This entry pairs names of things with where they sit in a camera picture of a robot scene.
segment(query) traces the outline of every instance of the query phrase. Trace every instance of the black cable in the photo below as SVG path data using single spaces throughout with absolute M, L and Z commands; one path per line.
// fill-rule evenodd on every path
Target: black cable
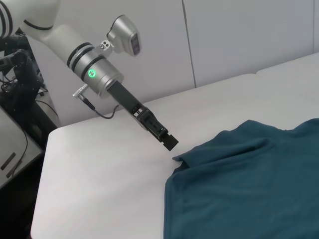
M 119 106 L 120 106 L 120 105 L 115 106 L 115 108 L 114 108 L 114 110 L 113 110 L 113 113 L 112 113 L 112 115 L 111 115 L 110 117 L 105 117 L 104 115 L 100 114 L 97 110 L 94 110 L 94 112 L 95 112 L 98 116 L 100 116 L 100 117 L 102 117 L 102 118 L 104 118 L 104 119 L 110 120 L 111 118 L 114 117 L 115 111 L 116 111 L 116 109 L 117 109 Z
M 22 159 L 23 159 L 23 157 L 24 157 L 24 155 L 25 155 L 25 152 L 26 152 L 26 150 L 28 149 L 28 138 L 26 137 L 26 134 L 25 134 L 25 132 L 24 132 L 24 130 L 22 129 L 22 132 L 23 132 L 23 134 L 24 134 L 24 137 L 25 137 L 25 141 L 26 141 L 26 146 L 25 146 L 25 150 L 24 150 L 24 152 L 23 152 L 23 154 L 22 154 L 22 156 L 21 156 L 21 158 L 19 159 L 19 161 L 18 161 L 18 163 L 15 165 L 15 167 L 14 167 L 14 170 L 13 170 L 13 172 L 12 172 L 12 178 L 13 178 L 13 176 L 14 176 L 14 172 L 16 171 L 16 169 L 18 168 L 18 166 L 20 165 L 20 163 L 22 162 Z
M 46 105 L 49 106 L 50 109 L 52 109 L 52 111 L 58 116 L 57 112 L 55 112 L 55 110 L 54 110 L 54 109 L 51 107 L 51 105 L 49 105 L 48 103 L 43 102 L 43 101 L 38 101 L 38 100 L 36 100 L 36 102 L 41 102 L 41 103 L 43 103 L 43 104 L 46 104 Z
M 5 76 L 4 74 L 2 74 L 2 76 L 5 77 L 8 82 L 12 82 L 12 81 L 13 81 L 13 80 L 9 80 L 8 77 Z
M 1 91 L 5 92 L 5 87 L 7 87 L 8 85 L 10 85 L 11 81 L 4 81 L 4 74 L 2 73 L 2 80 L 0 79 L 1 84 Z
M 42 93 L 47 93 L 47 92 L 49 92 L 45 87 L 41 86 L 41 88 L 44 89 L 44 91 L 39 92 L 37 95 L 40 95 L 40 94 L 42 94 Z

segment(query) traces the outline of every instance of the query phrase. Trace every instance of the white wall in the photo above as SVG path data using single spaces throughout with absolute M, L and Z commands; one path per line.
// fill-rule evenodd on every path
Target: white wall
M 124 86 L 142 102 L 194 88 L 186 27 L 179 0 L 63 0 L 55 25 L 67 23 L 87 41 L 99 44 L 117 16 L 126 14 L 139 28 L 143 50 L 137 58 L 113 54 L 110 61 L 124 74 Z M 52 52 L 30 40 L 31 47 L 63 125 L 96 115 L 72 94 L 83 85 Z M 87 98 L 102 113 L 116 103 Z
M 319 52 L 319 0 L 314 0 L 314 53 Z
M 184 4 L 197 86 L 256 73 L 314 52 L 314 0 L 184 0 Z

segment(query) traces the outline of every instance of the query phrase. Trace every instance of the black ring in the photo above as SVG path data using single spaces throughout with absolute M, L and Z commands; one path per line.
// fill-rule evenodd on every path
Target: black ring
M 36 26 L 36 25 L 33 25 L 31 22 L 28 22 L 27 20 L 24 20 L 23 21 L 25 24 L 27 24 L 28 26 L 34 28 L 34 29 L 37 29 L 37 30 L 41 30 L 41 31 L 48 31 L 48 30 L 51 30 L 53 28 L 53 26 L 50 26 L 50 27 L 41 27 L 41 26 Z
M 87 65 L 84 69 L 84 71 L 82 72 L 81 75 L 81 80 L 84 80 L 85 74 L 87 73 L 87 71 L 91 68 L 91 66 L 93 66 L 95 63 L 97 63 L 99 60 L 105 59 L 105 57 L 103 55 L 99 55 L 98 57 L 96 57 L 93 61 L 90 62 L 89 65 Z
M 77 48 L 74 49 L 74 51 L 72 51 L 72 53 L 70 54 L 69 58 L 68 58 L 68 61 L 67 61 L 67 65 L 68 67 L 70 68 L 70 63 L 71 63 L 71 60 L 73 58 L 73 56 L 84 46 L 87 46 L 87 45 L 92 45 L 90 42 L 85 42 L 85 43 L 82 43 L 81 45 L 79 45 Z
M 5 31 L 6 31 L 6 23 L 5 23 L 5 18 L 4 18 L 4 14 L 0 8 L 0 17 L 1 17 L 1 22 L 2 22 L 2 34 L 1 34 L 1 38 L 3 38 L 3 36 L 5 35 Z
M 82 52 L 81 52 L 81 54 L 80 55 L 78 55 L 76 58 L 75 58 L 75 60 L 73 61 L 73 63 L 72 63 L 72 71 L 74 72 L 74 70 L 75 70 L 75 67 L 76 67 L 76 64 L 78 64 L 78 62 L 79 62 L 79 60 L 82 58 L 82 56 L 84 56 L 86 53 L 88 53 L 89 51 L 92 51 L 94 49 L 94 47 L 93 46 L 90 46 L 89 48 L 86 48 L 85 50 L 83 50 Z
M 13 30 L 12 16 L 11 16 L 9 9 L 6 7 L 6 5 L 2 1 L 0 1 L 0 4 L 4 7 L 5 12 L 9 18 L 9 34 L 8 34 L 8 36 L 10 36 L 12 34 L 12 30 Z

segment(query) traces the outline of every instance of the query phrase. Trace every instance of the wall seam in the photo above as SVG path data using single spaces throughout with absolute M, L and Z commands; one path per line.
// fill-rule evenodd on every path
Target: wall seam
M 190 48 L 190 41 L 189 41 L 188 26 L 187 26 L 187 17 L 186 17 L 186 9 L 185 9 L 184 0 L 181 0 L 181 3 L 182 3 L 182 6 L 183 6 L 183 12 L 184 12 L 184 20 L 185 20 L 185 27 L 186 27 L 188 48 L 189 48 L 189 54 L 190 54 L 191 69 L 192 69 L 192 71 L 193 71 L 194 85 L 195 85 L 195 88 L 197 88 L 196 78 L 195 78 L 195 71 L 194 71 L 194 64 L 193 64 L 193 57 L 192 57 L 191 48 Z
M 316 0 L 314 0 L 313 54 L 315 53 L 315 39 L 316 39 L 315 26 L 316 26 Z

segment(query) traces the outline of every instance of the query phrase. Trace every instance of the cable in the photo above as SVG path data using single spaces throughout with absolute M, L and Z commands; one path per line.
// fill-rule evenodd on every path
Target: cable
M 110 117 L 105 117 L 104 115 L 100 114 L 97 110 L 94 110 L 94 112 L 95 112 L 98 116 L 100 116 L 100 117 L 102 117 L 102 118 L 104 118 L 104 119 L 110 120 L 111 118 L 114 117 L 115 111 L 116 111 L 116 109 L 117 109 L 119 106 L 120 106 L 120 105 L 115 106 L 115 108 L 114 108 L 114 110 L 113 110 L 113 113 L 112 113 L 112 115 L 111 115 Z
M 43 86 L 41 86 L 41 88 L 42 89 L 44 89 L 44 91 L 42 91 L 42 92 L 39 92 L 38 94 L 36 94 L 36 95 L 40 95 L 40 94 L 44 94 L 44 93 L 47 93 L 47 92 L 49 92 L 45 87 L 43 87 Z
M 56 116 L 58 116 L 57 112 L 55 112 L 55 110 L 54 110 L 54 109 L 51 107 L 51 105 L 49 105 L 48 103 L 43 102 L 43 101 L 38 101 L 38 100 L 36 100 L 36 102 L 41 102 L 41 103 L 43 103 L 43 104 L 46 104 L 47 106 L 50 107 L 50 109 L 52 109 L 52 111 L 56 114 Z
M 111 118 L 114 117 L 116 109 L 120 106 L 120 105 L 115 106 L 112 115 L 111 115 L 110 117 L 105 117 L 104 115 L 102 115 L 101 113 L 99 113 L 99 112 L 95 109 L 95 106 L 92 105 L 92 103 L 91 103 L 85 96 L 80 95 L 79 99 L 80 99 L 84 104 L 86 104 L 91 110 L 93 110 L 98 116 L 100 116 L 100 117 L 102 117 L 102 118 L 104 118 L 104 119 L 107 119 L 107 120 L 110 120 Z
M 19 159 L 18 163 L 17 163 L 17 164 L 15 165 L 15 167 L 14 167 L 14 170 L 13 170 L 13 172 L 12 172 L 11 178 L 13 178 L 14 172 L 16 171 L 16 169 L 18 168 L 18 166 L 19 166 L 20 163 L 22 162 L 22 159 L 23 159 L 23 157 L 24 157 L 24 155 L 25 155 L 25 152 L 26 152 L 26 150 L 28 149 L 28 144 L 29 144 L 29 143 L 28 143 L 28 138 L 26 137 L 26 134 L 25 134 L 24 130 L 23 130 L 23 129 L 21 129 L 21 130 L 22 130 L 22 132 L 23 132 L 23 134 L 24 134 L 24 137 L 25 137 L 26 146 L 25 146 L 25 150 L 24 150 L 24 152 L 23 152 L 21 158 Z
M 3 77 L 5 77 L 8 82 L 12 82 L 12 81 L 13 81 L 13 80 L 9 80 L 8 77 L 5 76 L 5 75 L 2 73 L 2 79 L 3 79 Z
M 5 86 L 5 84 L 2 84 L 2 85 L 1 85 L 1 87 L 0 87 L 0 88 L 1 88 L 1 92 L 5 92 L 4 86 Z

